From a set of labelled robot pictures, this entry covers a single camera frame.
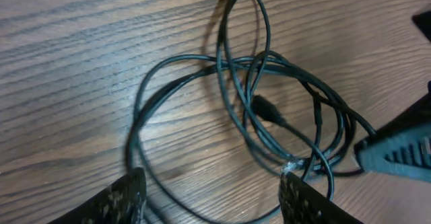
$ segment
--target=cable connector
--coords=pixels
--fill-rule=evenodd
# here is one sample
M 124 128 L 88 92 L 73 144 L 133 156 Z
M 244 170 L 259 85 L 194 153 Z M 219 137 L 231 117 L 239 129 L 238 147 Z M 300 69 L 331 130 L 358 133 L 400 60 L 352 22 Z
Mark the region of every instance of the cable connector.
M 251 109 L 263 120 L 276 124 L 286 123 L 286 120 L 283 118 L 283 116 L 281 116 L 281 113 L 278 111 L 277 107 L 275 107 L 271 102 L 262 96 L 253 96 Z

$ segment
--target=black plastic object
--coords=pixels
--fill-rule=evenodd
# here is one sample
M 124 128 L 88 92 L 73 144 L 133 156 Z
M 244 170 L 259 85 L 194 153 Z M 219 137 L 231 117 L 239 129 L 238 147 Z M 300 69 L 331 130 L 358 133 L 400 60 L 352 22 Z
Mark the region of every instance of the black plastic object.
M 410 106 L 376 135 L 355 146 L 365 171 L 431 182 L 431 82 L 428 94 Z
M 431 42 L 431 5 L 418 11 L 411 19 Z
M 285 224 L 361 224 L 284 167 L 279 201 Z
M 142 223 L 141 208 L 145 202 L 145 187 L 144 170 L 137 167 L 50 224 Z

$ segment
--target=wooden table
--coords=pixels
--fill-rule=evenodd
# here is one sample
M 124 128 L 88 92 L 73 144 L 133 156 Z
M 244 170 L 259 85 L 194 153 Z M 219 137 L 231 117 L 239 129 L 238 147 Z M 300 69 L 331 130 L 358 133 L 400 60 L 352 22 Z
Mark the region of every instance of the wooden table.
M 217 1 L 0 0 L 1 223 L 46 223 L 124 174 L 138 83 L 172 55 L 213 54 Z M 264 2 L 272 49 L 328 83 L 373 126 L 426 93 L 431 45 L 410 17 L 431 0 Z M 235 55 L 262 50 L 262 17 L 251 0 L 238 2 L 229 27 Z M 163 69 L 145 98 L 201 67 L 189 61 Z M 313 136 L 312 102 L 299 83 L 265 77 L 258 91 Z M 326 142 L 333 119 L 324 108 Z M 268 127 L 292 151 L 308 153 L 291 134 Z M 277 204 L 278 179 L 251 159 L 215 75 L 169 99 L 141 137 L 164 183 L 200 213 L 239 221 Z M 324 192 L 325 184 L 313 186 Z M 334 202 L 364 223 L 431 223 L 427 183 L 366 174 L 335 185 Z M 154 186 L 149 192 L 173 223 L 198 222 Z

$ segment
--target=cord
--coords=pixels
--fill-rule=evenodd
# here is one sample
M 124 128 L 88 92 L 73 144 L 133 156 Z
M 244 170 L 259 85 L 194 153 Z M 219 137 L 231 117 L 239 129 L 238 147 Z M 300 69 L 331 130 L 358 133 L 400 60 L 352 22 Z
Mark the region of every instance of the cord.
M 133 168 L 133 155 L 134 151 L 137 151 L 141 162 L 146 169 L 146 172 L 154 180 L 154 183 L 172 202 L 196 218 L 212 224 L 222 224 L 222 222 L 210 219 L 209 217 L 204 217 L 203 215 L 196 213 L 184 203 L 182 203 L 177 197 L 175 197 L 173 193 L 171 193 L 169 189 L 167 189 L 161 183 L 157 175 L 155 175 L 151 163 L 145 155 L 145 150 L 142 146 L 143 143 L 139 139 L 140 130 L 145 126 L 154 112 L 171 95 L 177 92 L 184 85 L 190 83 L 192 80 L 217 73 L 220 91 L 222 93 L 222 99 L 224 101 L 226 110 L 228 111 L 232 122 L 236 125 L 237 129 L 244 137 L 246 146 L 248 147 L 248 150 L 255 161 L 262 168 L 275 176 L 278 176 L 279 172 L 274 171 L 271 164 L 281 166 L 287 163 L 292 165 L 296 170 L 304 170 L 302 175 L 303 181 L 309 179 L 311 174 L 314 176 L 325 175 L 328 179 L 327 198 L 329 200 L 332 200 L 333 198 L 334 176 L 349 177 L 362 174 L 364 172 L 361 169 L 352 172 L 334 172 L 332 170 L 347 154 L 347 150 L 354 140 L 354 135 L 356 133 L 356 123 L 359 123 L 369 135 L 375 134 L 373 127 L 358 113 L 350 109 L 333 89 L 304 69 L 291 64 L 291 62 L 285 59 L 282 55 L 270 50 L 271 28 L 262 0 L 256 1 L 259 4 L 265 22 L 267 35 L 265 50 L 254 57 L 233 58 L 229 45 L 227 25 L 229 14 L 236 1 L 237 0 L 228 0 L 226 3 L 224 14 L 219 26 L 215 57 L 202 54 L 184 54 L 170 57 L 169 59 L 158 63 L 143 78 L 143 81 L 141 82 L 141 85 L 137 91 L 135 105 L 133 108 L 133 124 L 131 126 L 126 144 L 126 166 L 128 170 Z M 143 106 L 141 106 L 143 93 L 154 74 L 159 69 L 169 65 L 170 63 L 183 60 L 209 61 L 213 62 L 214 64 L 201 69 L 196 73 L 191 73 L 167 83 L 162 89 L 157 91 L 149 100 L 147 100 Z M 238 79 L 238 70 L 247 72 L 244 86 L 242 86 L 240 80 Z M 229 101 L 228 90 L 226 89 L 226 80 L 224 78 L 223 71 L 229 71 L 233 78 L 236 94 L 240 99 L 243 109 L 241 118 L 235 113 L 232 104 Z M 254 94 L 263 75 L 283 75 L 286 77 L 296 78 L 309 92 L 313 99 L 314 121 L 316 124 L 316 136 L 313 141 L 290 125 L 271 102 L 267 101 L 263 96 L 256 96 Z M 311 86 L 321 91 L 324 96 L 321 96 L 320 93 L 314 90 Z M 321 128 L 323 124 L 321 104 L 326 104 L 332 107 L 337 117 L 337 131 L 335 133 L 335 137 L 331 144 L 323 150 L 319 149 L 322 133 Z M 312 149 L 310 157 L 299 158 L 291 154 L 287 149 L 283 148 L 274 139 L 271 133 L 269 133 L 262 125 L 261 121 L 258 119 L 258 116 L 263 120 L 273 122 L 278 126 L 285 128 L 304 141 Z M 246 130 L 248 122 L 250 122 L 254 128 L 261 144 L 258 144 L 255 140 L 253 140 L 250 133 Z M 161 222 L 168 222 L 167 219 L 163 217 L 162 213 L 155 209 L 152 204 L 150 209 L 153 212 L 156 212 L 156 216 L 159 217 Z M 245 221 L 242 224 L 261 223 L 277 214 L 278 211 L 279 206 L 273 208 L 271 211 L 262 215 L 261 217 L 250 221 Z

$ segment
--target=wood grain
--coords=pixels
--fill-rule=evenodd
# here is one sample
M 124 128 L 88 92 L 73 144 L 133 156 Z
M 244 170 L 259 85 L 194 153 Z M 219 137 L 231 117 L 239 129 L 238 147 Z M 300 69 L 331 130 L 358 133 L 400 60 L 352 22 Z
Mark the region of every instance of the wood grain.
M 217 2 L 0 0 L 0 223 L 46 223 L 124 174 L 137 84 L 162 59 L 213 53 Z M 431 0 L 264 2 L 272 49 L 329 84 L 375 127 L 426 93 L 431 45 L 410 17 Z M 256 35 L 262 50 L 263 23 L 251 0 L 239 0 L 229 27 L 235 55 L 252 53 Z M 161 70 L 145 98 L 201 67 L 190 61 Z M 258 90 L 312 136 L 312 102 L 294 80 L 264 77 Z M 324 108 L 326 142 L 333 120 Z M 307 153 L 268 127 L 286 147 Z M 215 76 L 175 94 L 141 137 L 163 182 L 208 217 L 243 221 L 277 204 L 278 179 L 249 156 Z M 335 184 L 335 203 L 364 223 L 431 223 L 427 183 L 366 174 Z M 314 186 L 325 191 L 325 183 Z M 173 223 L 198 222 L 149 190 Z

